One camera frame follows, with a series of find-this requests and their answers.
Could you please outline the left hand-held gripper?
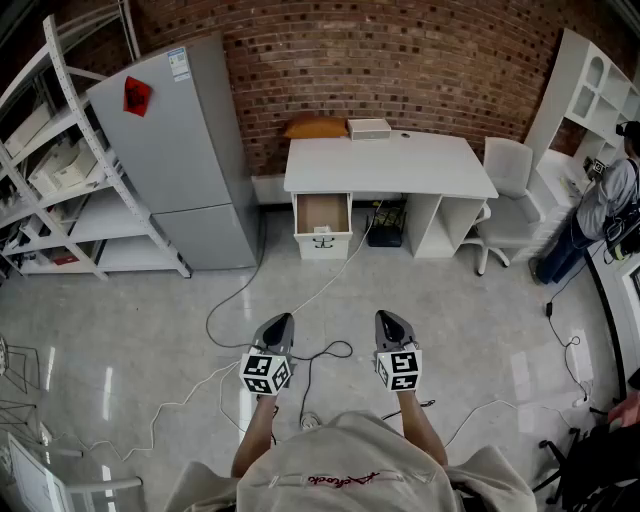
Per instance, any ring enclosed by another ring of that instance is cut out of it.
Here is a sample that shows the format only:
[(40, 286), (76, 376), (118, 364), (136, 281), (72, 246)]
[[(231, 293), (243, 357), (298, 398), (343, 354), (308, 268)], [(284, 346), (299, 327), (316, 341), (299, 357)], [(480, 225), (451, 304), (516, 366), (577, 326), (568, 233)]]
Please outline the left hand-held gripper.
[(269, 319), (255, 332), (240, 362), (239, 376), (249, 393), (277, 396), (293, 374), (295, 322), (291, 313)]

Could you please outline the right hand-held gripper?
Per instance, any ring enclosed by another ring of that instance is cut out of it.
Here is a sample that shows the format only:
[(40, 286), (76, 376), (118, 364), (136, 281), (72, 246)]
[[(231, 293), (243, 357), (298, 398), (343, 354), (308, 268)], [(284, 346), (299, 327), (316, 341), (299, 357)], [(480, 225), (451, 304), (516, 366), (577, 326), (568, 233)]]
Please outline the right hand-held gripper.
[(422, 350), (413, 327), (387, 310), (375, 314), (375, 371), (390, 392), (415, 391), (422, 375)]

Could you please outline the white drawer with wooden inside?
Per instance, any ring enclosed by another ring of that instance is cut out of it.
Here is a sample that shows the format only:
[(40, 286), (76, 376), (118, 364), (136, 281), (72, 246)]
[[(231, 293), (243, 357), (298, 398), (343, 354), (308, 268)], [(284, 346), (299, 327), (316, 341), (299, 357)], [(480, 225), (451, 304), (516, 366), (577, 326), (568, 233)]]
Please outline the white drawer with wooden inside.
[[(294, 194), (294, 238), (303, 260), (346, 260), (352, 230), (350, 193)], [(314, 234), (329, 225), (331, 233)]]

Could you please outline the person's left forearm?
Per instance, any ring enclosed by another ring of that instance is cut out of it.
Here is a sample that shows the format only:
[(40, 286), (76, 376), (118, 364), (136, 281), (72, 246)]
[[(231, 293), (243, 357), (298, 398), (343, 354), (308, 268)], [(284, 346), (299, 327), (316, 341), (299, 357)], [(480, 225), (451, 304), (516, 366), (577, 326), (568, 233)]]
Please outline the person's left forearm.
[(271, 448), (275, 395), (262, 395), (234, 457), (231, 476), (242, 478), (251, 465)]

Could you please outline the person's right forearm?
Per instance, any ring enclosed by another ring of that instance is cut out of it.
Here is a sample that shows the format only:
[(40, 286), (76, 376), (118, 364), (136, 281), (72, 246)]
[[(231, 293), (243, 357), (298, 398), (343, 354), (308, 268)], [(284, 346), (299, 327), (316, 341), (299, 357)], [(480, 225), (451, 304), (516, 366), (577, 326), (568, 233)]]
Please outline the person's right forearm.
[(404, 437), (414, 446), (430, 455), (438, 464), (448, 465), (446, 449), (430, 423), (424, 408), (413, 391), (396, 393)]

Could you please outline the beige cap with red embroidery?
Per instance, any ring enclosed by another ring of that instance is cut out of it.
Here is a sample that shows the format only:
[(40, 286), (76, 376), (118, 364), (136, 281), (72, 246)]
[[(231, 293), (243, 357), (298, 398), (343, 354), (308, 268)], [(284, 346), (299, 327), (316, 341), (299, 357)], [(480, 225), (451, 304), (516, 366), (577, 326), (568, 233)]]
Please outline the beige cap with red embroidery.
[(460, 512), (443, 467), (370, 413), (347, 412), (269, 449), (237, 512)]

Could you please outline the black router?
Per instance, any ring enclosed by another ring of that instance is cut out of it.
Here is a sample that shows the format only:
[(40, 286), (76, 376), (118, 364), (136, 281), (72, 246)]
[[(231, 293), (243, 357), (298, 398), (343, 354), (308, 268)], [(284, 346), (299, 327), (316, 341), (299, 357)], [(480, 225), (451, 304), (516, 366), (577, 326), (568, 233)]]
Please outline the black router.
[(369, 226), (366, 240), (370, 247), (398, 248), (403, 243), (406, 213), (400, 209), (390, 209), (376, 215)]

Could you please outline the white office chair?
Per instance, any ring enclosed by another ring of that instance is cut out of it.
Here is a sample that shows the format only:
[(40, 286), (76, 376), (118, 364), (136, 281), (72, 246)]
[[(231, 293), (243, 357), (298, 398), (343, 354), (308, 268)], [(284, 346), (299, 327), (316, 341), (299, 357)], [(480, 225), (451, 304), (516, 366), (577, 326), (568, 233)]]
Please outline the white office chair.
[(509, 266), (508, 253), (531, 246), (535, 231), (546, 219), (527, 188), (532, 162), (533, 150), (522, 143), (499, 137), (485, 139), (483, 167), (498, 196), (485, 202), (463, 241), (480, 249), (478, 276), (485, 273), (490, 254)]

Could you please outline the white metal shelf rack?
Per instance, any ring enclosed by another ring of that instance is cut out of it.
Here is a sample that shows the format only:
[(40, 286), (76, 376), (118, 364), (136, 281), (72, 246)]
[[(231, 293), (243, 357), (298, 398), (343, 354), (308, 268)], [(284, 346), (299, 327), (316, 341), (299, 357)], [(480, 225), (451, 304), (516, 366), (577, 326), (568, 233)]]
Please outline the white metal shelf rack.
[[(119, 22), (131, 58), (140, 55), (129, 0), (62, 25), (48, 16), (45, 41), (0, 94), (0, 280), (21, 276), (109, 274), (136, 271), (191, 273), (177, 249), (151, 223), (122, 163), (107, 140), (78, 80), (98, 84), (105, 75), (66, 61), (67, 53)], [(4, 142), (42, 103), (51, 119), (14, 158)], [(54, 144), (84, 139), (97, 162), (85, 180), (42, 197), (28, 177)]]

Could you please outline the black office chair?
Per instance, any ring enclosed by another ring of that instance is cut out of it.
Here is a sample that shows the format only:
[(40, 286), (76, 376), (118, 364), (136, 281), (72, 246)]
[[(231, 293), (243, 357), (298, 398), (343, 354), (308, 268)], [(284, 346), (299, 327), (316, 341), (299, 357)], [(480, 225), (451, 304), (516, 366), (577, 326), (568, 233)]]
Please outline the black office chair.
[(567, 453), (549, 440), (539, 443), (558, 463), (557, 471), (533, 488), (558, 484), (547, 504), (560, 504), (565, 512), (640, 512), (640, 423), (610, 425), (608, 412), (606, 421), (586, 434), (570, 428)]

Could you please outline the grey refrigerator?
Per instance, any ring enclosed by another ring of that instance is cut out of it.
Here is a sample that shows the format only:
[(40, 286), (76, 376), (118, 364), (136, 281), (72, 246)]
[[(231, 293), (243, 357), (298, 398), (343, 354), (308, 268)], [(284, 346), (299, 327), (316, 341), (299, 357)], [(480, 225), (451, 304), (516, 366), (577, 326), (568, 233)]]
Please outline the grey refrigerator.
[[(191, 78), (175, 82), (167, 53), (179, 47)], [(123, 110), (127, 76), (152, 88), (144, 117)], [(88, 98), (153, 222), (192, 269), (256, 265), (258, 204), (220, 33), (150, 54)]]

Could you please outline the white rectangular box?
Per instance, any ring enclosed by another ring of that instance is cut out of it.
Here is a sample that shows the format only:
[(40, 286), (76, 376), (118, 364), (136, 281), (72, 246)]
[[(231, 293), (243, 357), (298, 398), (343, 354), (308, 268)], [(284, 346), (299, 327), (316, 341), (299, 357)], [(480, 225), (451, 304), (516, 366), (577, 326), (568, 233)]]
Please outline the white rectangular box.
[(389, 123), (382, 118), (348, 119), (347, 127), (352, 141), (385, 140), (391, 134)]

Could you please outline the orange pillow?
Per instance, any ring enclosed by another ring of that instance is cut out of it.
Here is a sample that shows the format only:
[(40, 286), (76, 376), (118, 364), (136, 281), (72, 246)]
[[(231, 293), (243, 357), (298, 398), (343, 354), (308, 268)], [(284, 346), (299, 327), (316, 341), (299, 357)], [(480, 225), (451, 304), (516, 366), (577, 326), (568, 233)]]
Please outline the orange pillow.
[(287, 139), (340, 138), (348, 135), (346, 120), (330, 116), (299, 116), (287, 123)]

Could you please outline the blue and white label sticker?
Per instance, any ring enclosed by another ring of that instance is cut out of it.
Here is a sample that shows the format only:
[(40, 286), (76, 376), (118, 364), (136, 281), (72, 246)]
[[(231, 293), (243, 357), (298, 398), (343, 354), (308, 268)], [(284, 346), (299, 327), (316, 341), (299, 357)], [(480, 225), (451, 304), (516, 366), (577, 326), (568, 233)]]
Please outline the blue and white label sticker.
[(175, 82), (191, 78), (185, 47), (173, 49), (167, 53), (171, 73)]

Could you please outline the white bookcase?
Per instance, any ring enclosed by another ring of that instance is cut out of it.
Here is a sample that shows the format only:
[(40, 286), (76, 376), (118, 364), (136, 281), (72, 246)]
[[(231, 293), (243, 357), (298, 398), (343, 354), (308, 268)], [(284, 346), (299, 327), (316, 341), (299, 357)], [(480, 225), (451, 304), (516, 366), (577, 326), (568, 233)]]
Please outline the white bookcase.
[[(529, 189), (545, 219), (560, 223), (577, 204), (587, 181), (587, 158), (604, 165), (623, 156), (616, 126), (640, 120), (640, 82), (594, 43), (566, 29), (542, 101), (525, 138), (533, 151)], [(554, 150), (561, 125), (584, 130), (575, 150)]]

